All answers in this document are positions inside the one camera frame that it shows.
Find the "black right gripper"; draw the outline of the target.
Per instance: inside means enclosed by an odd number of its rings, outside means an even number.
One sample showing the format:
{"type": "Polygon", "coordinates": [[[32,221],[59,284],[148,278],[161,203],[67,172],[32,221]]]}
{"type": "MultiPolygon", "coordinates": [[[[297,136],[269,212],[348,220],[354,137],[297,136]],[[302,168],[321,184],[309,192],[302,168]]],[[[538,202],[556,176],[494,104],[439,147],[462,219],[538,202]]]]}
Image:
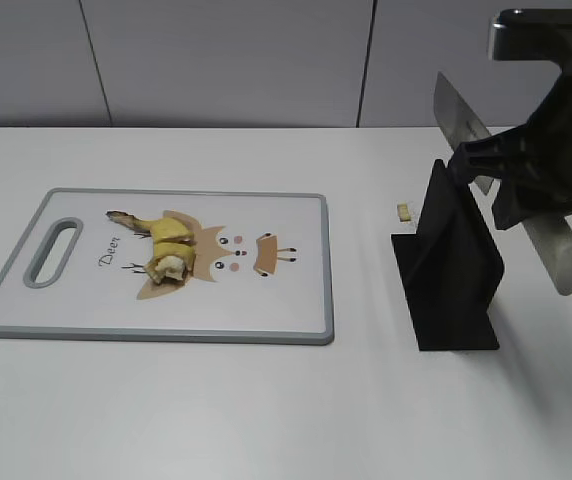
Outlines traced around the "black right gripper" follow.
{"type": "Polygon", "coordinates": [[[503,180],[492,205],[498,230],[535,217],[572,215],[572,74],[560,70],[521,126],[461,143],[448,170],[458,185],[480,176],[503,180]]]}

